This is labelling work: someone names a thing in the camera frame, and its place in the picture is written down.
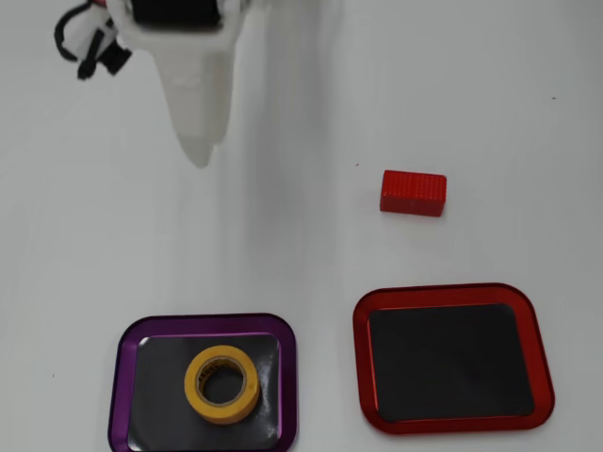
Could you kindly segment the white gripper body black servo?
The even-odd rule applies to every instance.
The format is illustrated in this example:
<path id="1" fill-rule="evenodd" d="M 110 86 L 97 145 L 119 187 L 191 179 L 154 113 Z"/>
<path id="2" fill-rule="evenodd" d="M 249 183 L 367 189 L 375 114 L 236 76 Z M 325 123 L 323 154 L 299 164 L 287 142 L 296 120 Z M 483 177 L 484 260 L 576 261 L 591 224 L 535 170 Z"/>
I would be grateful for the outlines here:
<path id="1" fill-rule="evenodd" d="M 142 26 L 134 19 L 131 1 L 107 1 L 108 13 L 130 47 L 153 50 L 167 45 L 199 50 L 232 50 L 253 1 L 219 1 L 221 23 L 216 31 L 166 30 Z"/>

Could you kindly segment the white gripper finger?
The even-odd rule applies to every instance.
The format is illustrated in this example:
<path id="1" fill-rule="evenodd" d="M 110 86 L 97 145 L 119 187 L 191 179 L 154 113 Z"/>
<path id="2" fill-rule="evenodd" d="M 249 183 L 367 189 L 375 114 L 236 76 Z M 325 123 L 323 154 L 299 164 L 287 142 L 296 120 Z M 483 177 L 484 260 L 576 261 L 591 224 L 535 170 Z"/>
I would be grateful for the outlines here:
<path id="1" fill-rule="evenodd" d="M 216 143 L 211 119 L 212 61 L 196 52 L 168 50 L 156 52 L 154 60 L 182 151 L 195 167 L 204 168 Z"/>
<path id="2" fill-rule="evenodd" d="M 226 137 L 232 106 L 234 87 L 236 47 L 231 46 L 218 56 L 218 125 L 216 142 L 222 143 Z"/>

